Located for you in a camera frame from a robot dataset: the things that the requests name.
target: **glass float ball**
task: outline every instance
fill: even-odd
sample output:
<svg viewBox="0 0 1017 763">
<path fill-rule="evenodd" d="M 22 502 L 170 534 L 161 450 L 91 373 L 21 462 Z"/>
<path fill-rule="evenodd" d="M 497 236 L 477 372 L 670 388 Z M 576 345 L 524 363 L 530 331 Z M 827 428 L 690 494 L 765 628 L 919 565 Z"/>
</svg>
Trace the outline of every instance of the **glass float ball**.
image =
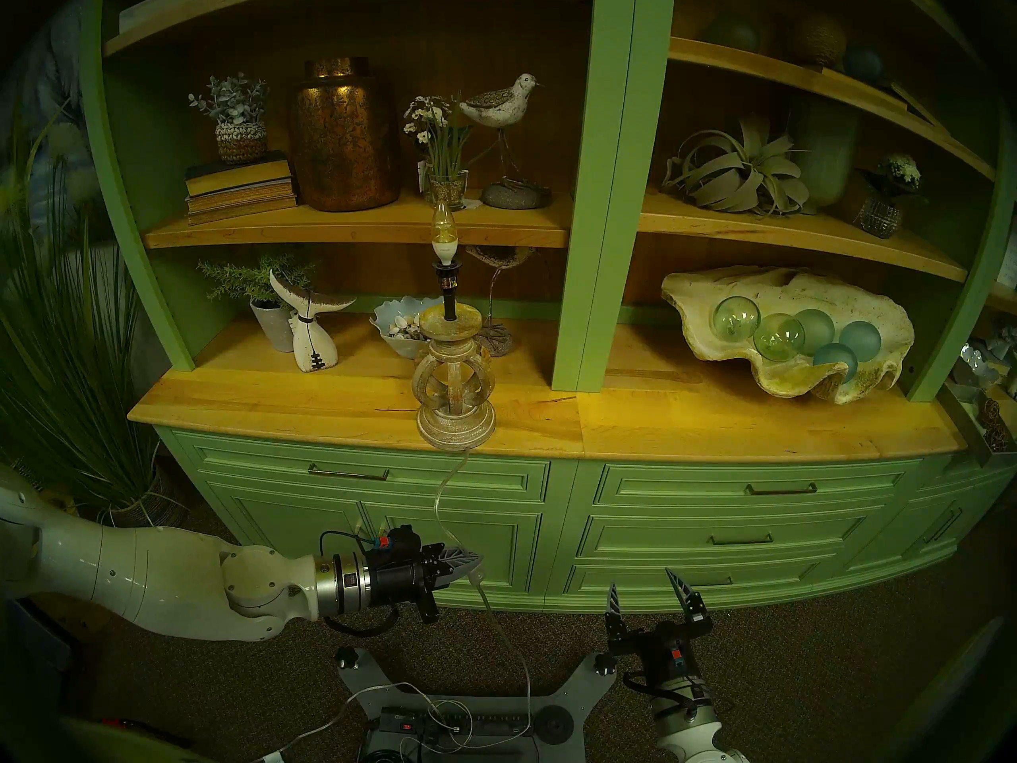
<svg viewBox="0 0 1017 763">
<path fill-rule="evenodd" d="M 879 329 L 864 319 L 855 319 L 853 322 L 845 325 L 844 330 L 840 332 L 840 339 L 837 341 L 845 347 L 850 347 L 862 363 L 875 358 L 879 354 L 880 347 L 883 346 Z"/>
<path fill-rule="evenodd" d="M 794 318 L 805 329 L 805 343 L 801 346 L 802 355 L 815 355 L 816 350 L 833 341 L 835 332 L 833 319 L 826 311 L 806 308 L 796 313 Z"/>
<path fill-rule="evenodd" d="M 858 370 L 858 359 L 850 347 L 837 342 L 824 344 L 813 356 L 813 365 L 819 366 L 821 363 L 846 363 L 847 376 L 845 383 L 850 383 L 854 378 L 854 372 Z"/>
<path fill-rule="evenodd" d="M 722 342 L 743 342 L 760 327 L 759 306 L 740 295 L 724 298 L 713 310 L 711 326 Z"/>
<path fill-rule="evenodd" d="M 790 314 L 767 314 L 756 331 L 754 342 L 760 355 L 780 363 L 801 352 L 805 332 L 801 322 Z"/>
</svg>

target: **light bulb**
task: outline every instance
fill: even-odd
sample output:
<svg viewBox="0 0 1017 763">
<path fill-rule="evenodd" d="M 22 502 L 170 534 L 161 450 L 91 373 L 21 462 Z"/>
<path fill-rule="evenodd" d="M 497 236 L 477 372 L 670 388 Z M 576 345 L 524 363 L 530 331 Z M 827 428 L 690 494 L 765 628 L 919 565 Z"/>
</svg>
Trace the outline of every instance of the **light bulb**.
<svg viewBox="0 0 1017 763">
<path fill-rule="evenodd" d="M 442 265 L 452 265 L 456 249 L 459 248 L 456 219 L 443 201 L 439 201 L 434 208 L 434 217 L 431 219 L 431 247 Z"/>
</svg>

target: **drawer handle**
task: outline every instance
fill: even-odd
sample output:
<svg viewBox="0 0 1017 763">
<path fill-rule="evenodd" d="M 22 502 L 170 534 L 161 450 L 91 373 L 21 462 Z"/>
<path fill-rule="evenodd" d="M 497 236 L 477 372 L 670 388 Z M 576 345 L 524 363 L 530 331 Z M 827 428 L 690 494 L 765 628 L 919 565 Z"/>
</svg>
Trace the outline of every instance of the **drawer handle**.
<svg viewBox="0 0 1017 763">
<path fill-rule="evenodd" d="M 728 577 L 724 582 L 698 582 L 696 588 L 720 588 L 723 585 L 734 585 L 734 580 Z"/>
<path fill-rule="evenodd" d="M 953 527 L 953 524 L 960 518 L 963 511 L 963 509 L 957 509 L 956 511 L 951 509 L 949 511 L 950 516 L 947 517 L 946 522 L 944 522 L 943 525 L 935 533 L 933 533 L 933 535 L 925 539 L 925 543 L 931 544 L 933 541 L 939 541 L 943 535 L 950 530 L 951 527 Z"/>
<path fill-rule="evenodd" d="M 804 489 L 757 489 L 752 484 L 745 484 L 749 494 L 816 494 L 819 490 L 815 481 L 811 481 Z"/>
<path fill-rule="evenodd" d="M 367 481 L 386 481 L 388 479 L 388 468 L 385 468 L 381 475 L 367 475 L 366 473 L 341 473 L 336 470 L 319 470 L 318 466 L 311 462 L 307 466 L 307 475 L 324 475 L 330 478 L 363 478 Z"/>
<path fill-rule="evenodd" d="M 718 541 L 716 536 L 710 536 L 707 539 L 714 546 L 737 546 L 739 544 L 772 544 L 773 543 L 773 533 L 767 533 L 765 538 L 758 538 L 749 541 Z"/>
</svg>

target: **stone base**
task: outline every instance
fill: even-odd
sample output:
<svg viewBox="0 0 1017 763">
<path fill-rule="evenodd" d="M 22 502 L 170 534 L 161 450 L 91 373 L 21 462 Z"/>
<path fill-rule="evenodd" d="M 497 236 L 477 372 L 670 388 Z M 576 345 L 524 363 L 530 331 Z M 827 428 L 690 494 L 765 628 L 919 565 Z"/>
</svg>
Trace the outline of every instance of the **stone base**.
<svg viewBox="0 0 1017 763">
<path fill-rule="evenodd" d="M 551 189 L 532 184 L 508 185 L 499 180 L 484 188 L 480 200 L 499 210 L 538 210 L 551 203 Z"/>
<path fill-rule="evenodd" d="M 441 451 L 467 451 L 494 433 L 494 407 L 484 402 L 463 415 L 447 415 L 430 407 L 417 411 L 420 436 Z"/>
</svg>

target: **sandpiper figurine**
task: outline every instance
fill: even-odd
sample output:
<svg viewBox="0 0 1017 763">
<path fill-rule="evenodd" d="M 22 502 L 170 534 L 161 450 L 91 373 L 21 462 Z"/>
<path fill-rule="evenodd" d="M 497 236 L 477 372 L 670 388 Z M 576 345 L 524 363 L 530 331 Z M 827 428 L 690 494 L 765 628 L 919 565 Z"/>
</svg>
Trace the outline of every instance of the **sandpiper figurine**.
<svg viewBox="0 0 1017 763">
<path fill-rule="evenodd" d="M 340 311 L 356 298 L 341 295 L 322 295 L 310 289 L 292 287 L 268 272 L 272 288 L 287 303 L 296 309 L 290 317 L 293 329 L 293 357 L 301 371 L 317 371 L 332 368 L 339 363 L 336 343 L 328 333 L 318 325 L 317 315 L 322 311 Z"/>
<path fill-rule="evenodd" d="M 504 90 L 493 90 L 490 93 L 482 93 L 474 98 L 470 98 L 460 103 L 460 111 L 467 118 L 474 122 L 486 125 L 489 128 L 496 128 L 498 138 L 495 142 L 501 155 L 501 180 L 491 183 L 484 188 L 480 195 L 481 201 L 492 208 L 502 208 L 506 210 L 533 210 L 543 208 L 550 201 L 551 191 L 542 185 L 529 182 L 522 177 L 510 177 L 505 167 L 505 160 L 508 165 L 519 174 L 519 167 L 513 160 L 512 152 L 508 150 L 508 142 L 505 139 L 504 129 L 510 125 L 515 125 L 526 114 L 526 107 L 529 103 L 530 93 L 533 87 L 538 86 L 537 79 L 530 73 L 523 73 L 516 79 L 516 83 Z M 487 148 L 483 153 L 474 158 L 476 161 L 480 156 L 489 152 L 494 144 Z"/>
</svg>

